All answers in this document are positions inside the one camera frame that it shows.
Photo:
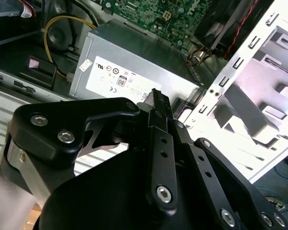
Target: black plastic part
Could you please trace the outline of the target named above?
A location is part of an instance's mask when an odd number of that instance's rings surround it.
[[[131,109],[127,103],[134,105]],[[16,109],[10,134],[17,146],[57,168],[73,164],[84,143],[84,132],[89,123],[131,119],[140,113],[126,98],[29,104]],[[43,115],[46,126],[35,126],[31,117]],[[66,144],[58,139],[63,130],[72,132],[75,140]]]
[[[205,138],[195,141],[195,146],[206,153],[223,190],[226,192],[230,204],[235,207],[239,217],[248,229],[252,230],[288,230],[286,219],[273,205],[229,162],[229,160],[211,143],[210,147],[204,144]],[[272,221],[270,227],[262,218],[264,213]],[[275,219],[277,214],[285,223],[282,227]]]
[[[57,67],[55,64],[43,59],[30,56],[27,60],[26,69],[21,72],[21,77],[52,90]]]
[[[45,203],[39,229],[216,229],[197,181],[179,166],[177,212],[155,218],[145,198],[147,164],[147,154],[128,150],[66,182]]]
[[[148,203],[156,210],[158,217],[172,216],[177,211],[177,182],[173,137],[167,132],[153,126],[150,128],[149,161],[147,171]],[[171,201],[164,203],[157,196],[156,190],[164,186],[171,193]]]
[[[177,121],[171,123],[176,149],[179,149],[180,156],[190,170],[190,177],[198,182],[203,189],[204,196],[201,199],[207,203],[210,209],[211,218],[217,225],[217,229],[223,230],[246,230],[243,223],[232,210],[225,193],[215,175],[215,172],[205,152],[193,145],[186,127],[179,127]],[[234,226],[229,226],[221,216],[221,211],[227,210],[235,220]]]

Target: motherboard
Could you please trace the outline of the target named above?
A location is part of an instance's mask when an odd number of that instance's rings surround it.
[[[188,49],[212,0],[104,0],[102,6],[161,38]]]

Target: silver metal frame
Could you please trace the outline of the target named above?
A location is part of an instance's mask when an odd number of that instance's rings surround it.
[[[29,88],[30,90],[32,90],[33,95],[38,96],[44,100],[48,100],[50,102],[71,101],[72,100],[71,98],[63,97],[61,95],[54,93],[53,91],[43,89],[40,86],[37,86],[33,83],[29,83],[28,81],[25,81],[21,78],[16,77],[15,75],[11,75],[11,74],[9,74],[5,71],[2,71],[2,70],[0,70],[0,77],[4,83],[9,84],[13,87],[15,87],[15,85],[14,85],[15,81],[19,82],[24,86],[24,88],[26,87],[26,88]]]
[[[185,121],[187,127],[192,128],[193,122],[196,119],[199,119],[201,116],[207,116],[213,111],[222,95],[224,95],[242,72],[243,68],[264,44],[267,38],[269,38],[276,26],[278,26],[282,10],[287,7],[288,0],[275,0],[272,3],[252,32],[242,43],[241,47],[218,74],[206,95],[187,118]]]

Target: sticker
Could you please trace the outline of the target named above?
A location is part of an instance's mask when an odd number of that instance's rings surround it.
[[[104,97],[126,97],[138,103],[161,85],[97,56],[85,88]]]
[[[82,72],[85,72],[87,68],[89,68],[92,64],[93,63],[89,59],[87,59],[81,64],[81,66],[79,66],[79,69],[81,69]]]
[[[30,9],[26,5],[24,5],[24,11],[20,15],[20,17],[22,17],[22,18],[31,18],[32,17],[32,12],[30,11]]]

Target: hex bolt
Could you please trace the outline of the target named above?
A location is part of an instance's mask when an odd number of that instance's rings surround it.
[[[184,128],[184,125],[182,122],[180,122],[179,120],[176,121],[176,124],[179,128]]]
[[[235,219],[226,209],[221,210],[222,219],[231,227],[235,226]]]
[[[265,221],[270,227],[273,226],[272,221],[270,220],[270,218],[269,218],[265,213],[262,213],[261,216],[262,216],[262,218],[264,219],[264,221]]]
[[[48,124],[48,119],[43,115],[34,115],[31,117],[31,123],[35,126],[45,126]]]
[[[75,136],[70,131],[63,130],[58,133],[58,139],[65,144],[70,144],[75,140]]]
[[[165,188],[164,186],[159,186],[157,188],[157,196],[164,203],[169,203],[172,199],[171,192],[167,188]]]
[[[208,148],[210,148],[210,146],[211,146],[210,143],[206,140],[204,140],[204,145],[206,145]]]
[[[285,222],[283,221],[283,219],[281,217],[279,217],[278,214],[274,213],[274,218],[276,219],[276,221],[280,224],[280,226],[284,227],[285,226]]]

